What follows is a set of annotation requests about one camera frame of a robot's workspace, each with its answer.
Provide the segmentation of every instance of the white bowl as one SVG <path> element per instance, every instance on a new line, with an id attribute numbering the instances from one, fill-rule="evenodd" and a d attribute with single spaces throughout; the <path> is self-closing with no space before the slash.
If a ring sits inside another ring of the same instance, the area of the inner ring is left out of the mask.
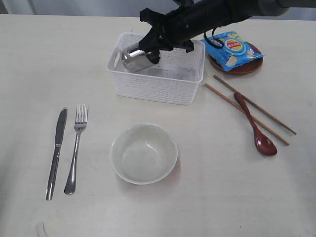
<path id="1" fill-rule="evenodd" d="M 174 168 L 178 148 L 173 137 L 155 124 L 136 124 L 112 143 L 110 161 L 114 172 L 132 184 L 152 184 Z"/>

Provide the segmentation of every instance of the red plate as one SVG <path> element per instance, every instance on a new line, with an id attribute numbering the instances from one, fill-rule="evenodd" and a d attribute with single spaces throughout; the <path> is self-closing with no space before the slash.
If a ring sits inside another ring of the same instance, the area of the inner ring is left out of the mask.
<path id="1" fill-rule="evenodd" d="M 261 53 L 260 50 L 252 45 L 251 43 L 247 42 L 253 51 L 255 51 L 256 53 Z M 241 76 L 241 75 L 246 75 L 248 73 L 252 73 L 255 72 L 256 70 L 258 70 L 259 68 L 261 68 L 262 64 L 263 64 L 263 58 L 258 58 L 256 60 L 253 60 L 249 63 L 246 63 L 242 66 L 236 67 L 231 69 L 230 71 L 226 72 L 224 71 L 224 69 L 216 62 L 216 60 L 214 58 L 212 58 L 211 56 L 208 57 L 210 63 L 214 66 L 214 68 L 217 68 L 218 70 L 227 73 L 227 74 L 231 74 L 231 75 L 237 75 L 237 76 Z"/>

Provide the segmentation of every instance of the spoon handle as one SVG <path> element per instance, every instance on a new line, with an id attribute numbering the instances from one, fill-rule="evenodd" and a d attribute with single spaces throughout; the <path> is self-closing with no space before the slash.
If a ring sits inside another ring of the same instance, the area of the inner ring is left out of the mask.
<path id="1" fill-rule="evenodd" d="M 245 102 L 245 100 L 243 99 L 242 95 L 240 93 L 235 93 L 234 94 L 234 97 L 235 99 L 237 100 L 237 102 L 240 104 L 241 108 L 243 109 L 243 111 L 245 112 L 248 120 L 250 121 L 251 123 L 251 126 L 252 126 L 252 129 L 255 131 L 255 130 L 258 130 L 258 127 L 255 123 L 255 121 L 253 120 L 251 114 L 250 114 L 250 111 L 248 109 L 248 106 Z"/>

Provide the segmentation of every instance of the wooden chopsticks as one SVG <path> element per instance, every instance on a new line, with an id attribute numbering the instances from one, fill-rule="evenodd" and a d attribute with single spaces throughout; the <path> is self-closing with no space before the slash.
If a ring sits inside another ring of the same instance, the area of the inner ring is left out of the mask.
<path id="1" fill-rule="evenodd" d="M 228 103 L 230 103 L 231 105 L 233 105 L 235 108 L 237 108 L 239 111 L 243 112 L 242 108 L 235 103 L 234 101 L 232 101 L 231 99 L 229 99 L 228 97 L 226 97 L 225 95 L 223 95 L 221 92 L 219 92 L 218 90 L 216 90 L 214 87 L 210 86 L 209 84 L 205 83 L 204 84 L 207 88 L 209 88 L 210 90 L 212 90 L 213 92 L 215 92 L 217 95 L 219 95 L 220 97 L 222 97 L 224 100 L 226 100 Z M 255 118 L 254 116 L 252 116 L 253 120 L 255 120 L 255 122 L 257 124 L 259 124 L 260 126 L 262 126 L 265 130 L 267 130 L 269 133 L 271 133 L 274 137 L 276 137 L 277 139 L 279 139 L 281 142 L 283 142 L 285 145 L 290 145 L 284 138 L 282 138 L 280 135 L 278 135 L 276 132 L 274 132 L 272 129 L 270 129 L 269 127 L 267 127 L 264 123 L 262 123 L 260 120 L 258 120 L 257 118 Z"/>
<path id="2" fill-rule="evenodd" d="M 215 79 L 217 79 L 221 84 L 223 84 L 224 86 L 226 86 L 228 89 L 232 90 L 235 93 L 240 93 L 239 91 L 237 91 L 235 88 L 233 88 L 232 86 L 230 86 L 229 84 L 227 84 L 226 82 L 224 82 L 222 79 L 220 79 L 218 76 L 214 75 L 213 76 Z M 250 100 L 249 98 L 247 98 L 246 96 L 244 96 L 242 93 L 240 93 L 242 95 L 242 97 L 248 101 L 251 105 L 253 105 L 255 108 L 257 108 L 259 111 L 261 111 L 262 113 L 264 113 L 266 116 L 268 116 L 269 118 L 271 118 L 273 121 L 275 121 L 276 123 L 280 124 L 281 126 L 285 127 L 287 130 L 289 130 L 290 132 L 294 133 L 296 135 L 296 132 L 293 131 L 290 127 L 288 127 L 287 125 L 285 125 L 283 122 L 281 122 L 280 120 L 278 120 L 276 117 L 274 117 L 272 114 L 270 114 L 269 112 L 265 111 L 264 109 L 262 109 L 259 105 L 257 105 L 255 102 L 253 102 L 252 100 Z"/>

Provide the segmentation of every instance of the gray wall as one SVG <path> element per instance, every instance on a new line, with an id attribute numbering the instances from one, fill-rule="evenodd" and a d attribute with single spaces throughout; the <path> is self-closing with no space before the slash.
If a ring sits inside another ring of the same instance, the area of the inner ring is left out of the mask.
<path id="1" fill-rule="evenodd" d="M 9 13 L 41 15 L 138 17 L 146 7 L 161 13 L 177 8 L 172 0 L 3 0 L 3 3 Z M 316 20 L 316 9 L 293 8 L 275 19 Z"/>

